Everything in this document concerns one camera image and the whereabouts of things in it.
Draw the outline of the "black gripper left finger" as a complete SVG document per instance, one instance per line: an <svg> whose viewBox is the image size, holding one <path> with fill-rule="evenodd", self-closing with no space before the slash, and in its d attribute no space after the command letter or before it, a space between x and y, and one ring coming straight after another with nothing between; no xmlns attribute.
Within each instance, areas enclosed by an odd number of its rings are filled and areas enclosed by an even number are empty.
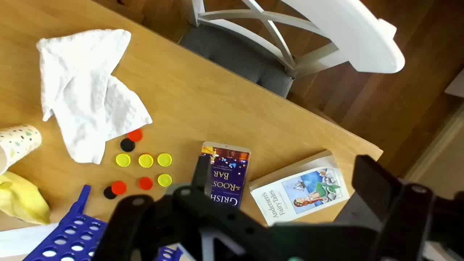
<svg viewBox="0 0 464 261"><path fill-rule="evenodd" d="M98 242L92 261L152 261L156 250L143 237L143 216L153 200L146 194L121 198Z"/></svg>

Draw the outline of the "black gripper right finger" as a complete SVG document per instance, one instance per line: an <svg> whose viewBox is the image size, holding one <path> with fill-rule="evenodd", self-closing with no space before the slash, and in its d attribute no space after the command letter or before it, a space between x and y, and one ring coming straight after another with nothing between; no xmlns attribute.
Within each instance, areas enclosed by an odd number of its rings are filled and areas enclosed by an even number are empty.
<svg viewBox="0 0 464 261"><path fill-rule="evenodd" d="M418 184L401 184L368 155L355 156L352 187L381 220L369 259L420 261L433 192Z"/></svg>

